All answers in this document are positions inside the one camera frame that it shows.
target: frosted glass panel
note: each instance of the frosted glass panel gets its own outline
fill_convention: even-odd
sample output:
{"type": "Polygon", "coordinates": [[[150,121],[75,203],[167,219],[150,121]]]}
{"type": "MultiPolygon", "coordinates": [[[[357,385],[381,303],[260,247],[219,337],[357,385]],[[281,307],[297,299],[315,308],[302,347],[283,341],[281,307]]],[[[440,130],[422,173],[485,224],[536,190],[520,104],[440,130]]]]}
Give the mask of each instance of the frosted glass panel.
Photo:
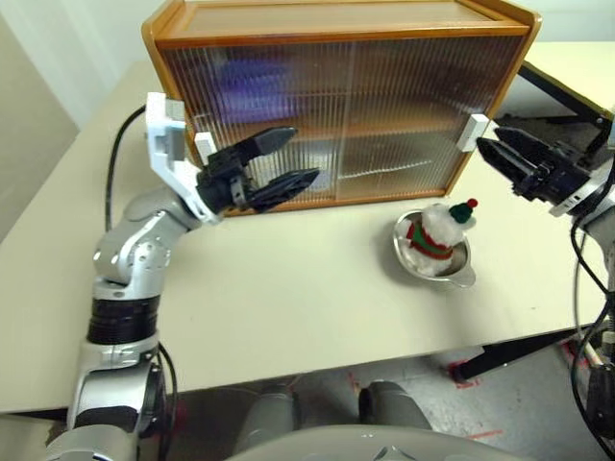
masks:
{"type": "Polygon", "coordinates": [[[258,183],[319,167],[296,202],[443,193],[469,114],[485,112],[523,38],[480,36],[163,52],[188,121],[216,145],[279,125],[299,134],[251,163],[258,183]]]}

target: wooden cabinet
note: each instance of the wooden cabinet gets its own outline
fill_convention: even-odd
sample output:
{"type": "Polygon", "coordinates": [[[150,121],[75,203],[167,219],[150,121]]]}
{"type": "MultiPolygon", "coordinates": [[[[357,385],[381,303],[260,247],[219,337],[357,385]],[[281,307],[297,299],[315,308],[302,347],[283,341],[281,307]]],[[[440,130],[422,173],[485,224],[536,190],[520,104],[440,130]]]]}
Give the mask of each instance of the wooden cabinet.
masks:
{"type": "Polygon", "coordinates": [[[173,0],[142,33],[190,138],[299,129],[250,165],[260,184],[321,169],[293,209],[446,194],[469,117],[494,115],[539,23],[500,0],[173,0]]]}

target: table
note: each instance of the table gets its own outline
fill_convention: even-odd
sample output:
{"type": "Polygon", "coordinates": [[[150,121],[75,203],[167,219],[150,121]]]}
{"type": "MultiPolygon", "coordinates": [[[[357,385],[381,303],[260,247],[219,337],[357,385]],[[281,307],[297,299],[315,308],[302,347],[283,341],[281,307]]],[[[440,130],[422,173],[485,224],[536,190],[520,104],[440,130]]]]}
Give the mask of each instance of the table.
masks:
{"type": "Polygon", "coordinates": [[[615,41],[536,42],[519,75],[601,132],[587,146],[587,163],[612,132],[615,113],[615,41]]]}
{"type": "MultiPolygon", "coordinates": [[[[146,91],[159,89],[149,63],[133,66],[0,246],[0,411],[69,403],[89,318],[91,255],[103,233],[109,150],[146,91]]],[[[160,183],[147,166],[141,124],[120,151],[115,213],[160,183]]],[[[434,199],[235,217],[188,234],[174,251],[159,321],[180,390],[571,327],[568,218],[513,196],[479,155],[440,201],[469,197],[480,202],[469,232],[477,273],[469,289],[411,279],[393,254],[394,221],[434,199]]],[[[586,254],[603,276],[598,247],[586,254]]],[[[581,297],[588,323],[603,299],[586,277],[581,297]]]]}

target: metal bowl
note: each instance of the metal bowl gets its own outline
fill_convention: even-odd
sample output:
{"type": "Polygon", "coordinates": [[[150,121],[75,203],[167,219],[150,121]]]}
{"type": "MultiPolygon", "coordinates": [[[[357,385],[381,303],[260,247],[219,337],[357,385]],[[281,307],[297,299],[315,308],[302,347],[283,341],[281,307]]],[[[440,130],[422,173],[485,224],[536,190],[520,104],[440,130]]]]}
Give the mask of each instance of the metal bowl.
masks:
{"type": "Polygon", "coordinates": [[[422,212],[420,209],[413,209],[403,214],[400,219],[397,220],[397,223],[395,223],[395,229],[393,230],[393,247],[395,248],[395,254],[400,264],[402,264],[402,267],[418,279],[446,281],[462,288],[468,288],[474,285],[477,276],[470,264],[470,244],[467,238],[464,238],[462,242],[457,243],[453,247],[453,261],[451,266],[441,274],[430,277],[421,274],[417,270],[415,263],[412,261],[411,253],[406,251],[406,249],[409,249],[409,244],[412,242],[412,240],[406,237],[406,234],[411,223],[421,223],[421,216],[422,212]]]}

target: snowman toy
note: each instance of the snowman toy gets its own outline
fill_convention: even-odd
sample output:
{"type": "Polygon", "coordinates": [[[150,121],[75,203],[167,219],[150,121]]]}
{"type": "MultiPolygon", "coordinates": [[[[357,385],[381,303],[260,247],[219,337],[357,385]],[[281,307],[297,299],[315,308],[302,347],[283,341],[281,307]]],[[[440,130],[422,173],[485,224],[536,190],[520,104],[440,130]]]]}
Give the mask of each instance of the snowman toy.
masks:
{"type": "Polygon", "coordinates": [[[413,222],[407,230],[410,240],[407,255],[416,270],[428,277],[443,274],[453,262],[453,247],[463,241],[473,209],[479,204],[475,199],[465,204],[446,206],[435,204],[421,212],[421,221],[413,222]]]}

